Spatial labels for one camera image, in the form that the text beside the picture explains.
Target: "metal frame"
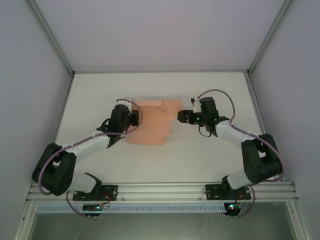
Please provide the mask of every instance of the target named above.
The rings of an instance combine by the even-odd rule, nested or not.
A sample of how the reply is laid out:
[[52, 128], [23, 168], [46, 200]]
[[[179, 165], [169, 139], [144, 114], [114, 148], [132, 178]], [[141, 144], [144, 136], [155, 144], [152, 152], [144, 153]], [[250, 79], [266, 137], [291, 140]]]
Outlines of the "metal frame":
[[[235, 200], [207, 200], [206, 184], [220, 182], [196, 183], [113, 183], [118, 185], [117, 203], [233, 203]], [[298, 201], [293, 182], [263, 182], [253, 186], [257, 202]], [[31, 184], [26, 202], [33, 203], [65, 203], [66, 194], [60, 196], [43, 195], [36, 183]], [[99, 201], [83, 201], [82, 203], [99, 203]]]
[[159, 73], [246, 73], [245, 69], [149, 69], [149, 70], [102, 70], [75, 71], [75, 74], [159, 74]]
[[264, 57], [266, 51], [268, 50], [268, 47], [272, 40], [274, 39], [277, 31], [279, 30], [281, 24], [283, 23], [284, 19], [286, 18], [292, 4], [294, 3], [295, 0], [284, 0], [279, 11], [277, 12], [266, 36], [264, 37], [262, 44], [260, 45], [260, 48], [258, 52], [256, 53], [249, 69], [248, 73], [249, 76], [251, 77], [254, 72], [256, 71], [260, 61]]
[[72, 84], [74, 82], [74, 78], [75, 78], [75, 74], [73, 73], [73, 75], [70, 77], [69, 87], [67, 88], [66, 92], [64, 94], [62, 94], [63, 103], [62, 103], [62, 106], [61, 106], [61, 108], [59, 110], [59, 114], [58, 114], [57, 121], [55, 123], [53, 135], [51, 137], [51, 142], [52, 143], [57, 140], [58, 132], [59, 132], [60, 125], [61, 125], [61, 122], [62, 122], [62, 118], [63, 118], [64, 113], [65, 113], [65, 109], [66, 109], [67, 102], [68, 102], [68, 99], [69, 99], [69, 94], [70, 94], [70, 91], [71, 91], [71, 87], [72, 87]]
[[[257, 93], [257, 89], [252, 79], [252, 76], [250, 77], [248, 73], [245, 73], [244, 78], [246, 79], [246, 83], [250, 93], [253, 108], [256, 114], [256, 118], [258, 120], [259, 128], [262, 133], [270, 133], [270, 128], [267, 124], [266, 116], [262, 109], [259, 95]], [[289, 219], [291, 220], [296, 238], [298, 240], [312, 240], [311, 230], [308, 227], [306, 217], [301, 211], [301, 203], [287, 201], [286, 207], [288, 210]]]
[[65, 67], [65, 69], [68, 71], [70, 76], [73, 76], [73, 70], [62, 51], [61, 47], [58, 44], [58, 41], [56, 40], [54, 34], [52, 33], [51, 29], [49, 28], [49, 25], [47, 24], [44, 16], [42, 15], [38, 5], [34, 0], [24, 0], [28, 8], [30, 9], [30, 12], [33, 14], [35, 20], [39, 24], [42, 32], [46, 36], [46, 39], [49, 41], [52, 49], [54, 50], [56, 56], [59, 58], [62, 65]]
[[28, 240], [37, 213], [37, 203], [26, 202], [13, 240]]

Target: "white enclosure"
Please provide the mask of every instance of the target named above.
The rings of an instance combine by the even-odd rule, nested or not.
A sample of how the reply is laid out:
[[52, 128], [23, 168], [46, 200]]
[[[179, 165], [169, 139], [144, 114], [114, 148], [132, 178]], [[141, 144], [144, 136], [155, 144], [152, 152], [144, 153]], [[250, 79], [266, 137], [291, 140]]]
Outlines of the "white enclosure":
[[[237, 126], [274, 136], [285, 180], [296, 185], [278, 183], [275, 195], [257, 185], [258, 194], [270, 202], [281, 195], [298, 240], [320, 239], [319, 12], [318, 0], [4, 0], [0, 239], [30, 233], [38, 201], [31, 174], [47, 144], [90, 134], [117, 98], [181, 98], [188, 109], [212, 88], [233, 98]], [[230, 117], [228, 99], [213, 95]], [[198, 184], [238, 170], [240, 154], [174, 121], [165, 145], [121, 141], [76, 170], [112, 183]], [[296, 195], [307, 221], [288, 203]]]

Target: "robotic arm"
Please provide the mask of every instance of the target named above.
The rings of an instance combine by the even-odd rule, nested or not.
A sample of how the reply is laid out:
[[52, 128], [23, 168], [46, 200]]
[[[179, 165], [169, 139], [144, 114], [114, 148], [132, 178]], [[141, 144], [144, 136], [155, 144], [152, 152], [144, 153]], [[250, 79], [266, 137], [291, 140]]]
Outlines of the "robotic arm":
[[[209, 136], [223, 138], [242, 150], [243, 168], [222, 179], [221, 188], [227, 197], [243, 187], [258, 184], [282, 173], [282, 164], [277, 155], [260, 140], [234, 129], [227, 117], [219, 116], [212, 97], [192, 98], [191, 103], [193, 111], [180, 111], [179, 122], [198, 125], [199, 131], [201, 127], [205, 127]], [[277, 150], [270, 134], [259, 137]], [[265, 156], [260, 157], [259, 153], [264, 153]]]
[[55, 196], [66, 191], [99, 194], [101, 181], [90, 173], [74, 172], [75, 165], [95, 152], [110, 148], [121, 139], [121, 134], [126, 134], [130, 126], [139, 125], [139, 112], [131, 110], [131, 103], [131, 100], [119, 101], [110, 118], [103, 121], [92, 135], [75, 144], [49, 144], [32, 173], [32, 179], [38, 182], [41, 178], [41, 186]]

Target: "black joint housing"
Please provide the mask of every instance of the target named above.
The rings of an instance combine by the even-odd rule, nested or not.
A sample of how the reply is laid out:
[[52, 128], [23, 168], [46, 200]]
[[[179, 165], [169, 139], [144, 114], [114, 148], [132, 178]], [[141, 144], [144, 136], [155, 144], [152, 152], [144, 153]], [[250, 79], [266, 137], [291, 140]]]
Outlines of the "black joint housing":
[[226, 210], [226, 212], [223, 213], [224, 215], [234, 217], [238, 216], [241, 211], [241, 207], [238, 204], [234, 203], [225, 203], [224, 209]]
[[229, 120], [225, 116], [219, 116], [213, 97], [204, 97], [200, 99], [201, 112], [192, 110], [182, 110], [178, 112], [178, 121], [184, 124], [199, 125], [205, 127], [205, 130], [217, 137], [216, 125], [222, 121]]
[[[45, 148], [39, 162], [33, 170], [31, 176], [33, 181], [38, 182], [40, 171], [47, 160], [61, 148], [61, 146], [55, 143], [51, 143]], [[77, 157], [71, 152], [63, 151], [58, 154], [44, 170], [41, 186], [49, 190], [49, 192], [55, 196], [63, 194], [71, 185], [76, 158]], [[59, 166], [54, 165], [53, 162], [60, 162]]]
[[[275, 140], [270, 134], [266, 133], [259, 137], [278, 151]], [[245, 175], [253, 184], [282, 173], [283, 168], [279, 158], [260, 140], [246, 140], [241, 143], [241, 149]], [[259, 152], [265, 153], [265, 156], [260, 157]]]
[[[96, 130], [103, 133], [123, 133], [130, 126], [139, 125], [139, 111], [132, 110], [130, 112], [129, 108], [126, 105], [118, 104], [114, 106], [112, 110], [111, 117], [105, 120], [100, 127]], [[110, 138], [108, 148], [113, 146], [116, 142], [121, 139], [121, 135], [108, 135]]]

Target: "cable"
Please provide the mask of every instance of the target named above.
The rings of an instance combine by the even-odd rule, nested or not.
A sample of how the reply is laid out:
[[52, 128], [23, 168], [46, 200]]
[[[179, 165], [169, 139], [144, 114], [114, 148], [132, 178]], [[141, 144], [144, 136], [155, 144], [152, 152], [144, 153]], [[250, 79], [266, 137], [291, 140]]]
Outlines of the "cable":
[[102, 205], [108, 204], [108, 208], [110, 208], [111, 197], [110, 197], [109, 193], [103, 192], [102, 194], [108, 197], [108, 201], [104, 202]]
[[244, 203], [242, 204], [242, 207], [243, 207], [244, 205], [246, 205], [247, 200], [246, 200], [246, 197], [244, 195], [242, 195], [241, 193], [238, 194], [238, 197], [233, 204], [241, 204], [241, 202], [238, 202], [240, 197], [243, 197], [243, 199], [244, 199]]
[[92, 216], [86, 216], [84, 213], [79, 212], [77, 209], [75, 209], [74, 206], [72, 206], [70, 200], [69, 200], [69, 191], [66, 192], [65, 200], [68, 203], [69, 207], [74, 211], [76, 214], [78, 214], [80, 217], [83, 217], [85, 219], [94, 219]]
[[282, 173], [281, 175], [278, 177], [278, 178], [275, 178], [275, 179], [272, 179], [272, 180], [265, 180], [264, 182], [277, 182], [277, 181], [280, 181], [281, 179], [284, 178], [285, 174], [286, 174], [286, 168], [285, 168], [285, 162], [284, 160], [282, 159], [280, 153], [270, 144], [268, 143], [266, 140], [262, 139], [261, 137], [257, 136], [257, 135], [254, 135], [250, 132], [247, 132], [245, 130], [242, 130], [241, 128], [239, 127], [236, 127], [234, 124], [233, 124], [233, 120], [234, 118], [236, 117], [236, 108], [235, 108], [235, 104], [234, 104], [234, 101], [231, 99], [231, 97], [229, 96], [228, 93], [226, 93], [225, 91], [222, 91], [220, 89], [210, 89], [210, 90], [207, 90], [203, 93], [201, 93], [197, 98], [200, 99], [203, 95], [209, 93], [209, 92], [220, 92], [220, 93], [223, 93], [224, 95], [226, 95], [228, 97], [228, 99], [230, 100], [231, 102], [231, 105], [232, 105], [232, 111], [233, 111], [233, 115], [232, 117], [230, 118], [229, 120], [229, 123], [230, 123], [230, 126], [237, 130], [238, 132], [242, 133], [242, 134], [245, 134], [245, 135], [249, 135], [250, 137], [252, 138], [255, 138], [259, 141], [261, 141], [262, 143], [264, 143], [265, 145], [268, 146], [268, 148], [270, 148], [274, 153], [275, 155], [278, 157], [279, 161], [281, 162], [281, 165], [282, 165]]
[[[140, 115], [141, 115], [140, 122], [139, 122], [139, 124], [138, 124], [134, 129], [131, 129], [130, 131], [127, 132], [127, 134], [130, 134], [130, 133], [132, 133], [133, 131], [137, 130], [137, 128], [140, 127], [140, 125], [141, 125], [141, 123], [142, 123], [142, 121], [143, 121], [144, 115], [143, 115], [142, 109], [141, 109], [135, 102], [133, 102], [133, 101], [131, 101], [131, 100], [128, 100], [128, 99], [119, 98], [119, 99], [117, 99], [116, 101], [117, 101], [117, 102], [119, 102], [119, 101], [127, 101], [127, 102], [135, 105], [135, 106], [138, 108], [138, 110], [140, 111]], [[42, 169], [41, 169], [41, 171], [40, 171], [40, 174], [39, 174], [39, 177], [38, 177], [38, 188], [39, 188], [39, 191], [40, 191], [42, 194], [44, 194], [44, 195], [51, 195], [51, 192], [45, 192], [45, 191], [44, 191], [44, 189], [43, 189], [42, 186], [41, 186], [41, 181], [42, 181], [42, 177], [43, 177], [44, 172], [45, 172], [47, 166], [49, 165], [49, 163], [50, 163], [56, 156], [58, 156], [61, 152], [65, 151], [65, 150], [68, 150], [68, 149], [70, 149], [70, 148], [72, 148], [72, 147], [79, 146], [79, 145], [81, 145], [81, 144], [83, 144], [83, 143], [85, 143], [85, 142], [87, 142], [87, 141], [89, 141], [89, 140], [91, 140], [91, 139], [94, 139], [95, 137], [106, 136], [106, 135], [122, 135], [122, 134], [123, 134], [122, 132], [107, 132], [107, 133], [102, 132], [102, 133], [99, 133], [99, 134], [97, 134], [97, 135], [95, 135], [95, 136], [93, 136], [93, 135], [92, 135], [92, 136], [89, 136], [89, 137], [87, 137], [87, 138], [85, 138], [85, 139], [83, 139], [83, 140], [80, 140], [80, 141], [74, 143], [73, 145], [65, 146], [65, 147], [61, 148], [60, 150], [56, 151], [52, 156], [49, 157], [49, 159], [45, 162], [45, 164], [43, 165], [43, 167], [42, 167]]]
[[245, 213], [238, 215], [238, 216], [230, 216], [230, 217], [232, 217], [234, 219], [243, 218], [243, 217], [247, 216], [252, 211], [252, 209], [254, 209], [254, 206], [256, 203], [256, 193], [255, 193], [255, 190], [253, 189], [252, 186], [249, 186], [249, 188], [251, 189], [252, 195], [253, 195], [253, 200], [252, 200], [251, 206], [248, 208], [248, 210]]
[[211, 135], [212, 135], [211, 132], [210, 132], [210, 134], [209, 134], [208, 136], [202, 134], [202, 132], [201, 132], [201, 130], [200, 130], [200, 126], [198, 126], [198, 130], [199, 130], [200, 135], [201, 135], [201, 136], [204, 136], [204, 137], [206, 137], [206, 138], [209, 138], [209, 137], [211, 137]]

